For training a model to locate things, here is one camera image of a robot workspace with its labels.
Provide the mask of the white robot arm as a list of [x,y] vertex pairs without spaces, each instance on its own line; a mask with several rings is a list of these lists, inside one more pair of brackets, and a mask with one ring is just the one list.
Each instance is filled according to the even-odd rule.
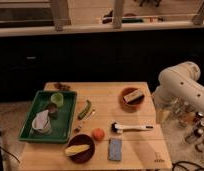
[[158,76],[159,86],[153,93],[155,107],[167,107],[181,98],[204,114],[204,86],[197,82],[200,74],[199,66],[191,61],[162,70]]

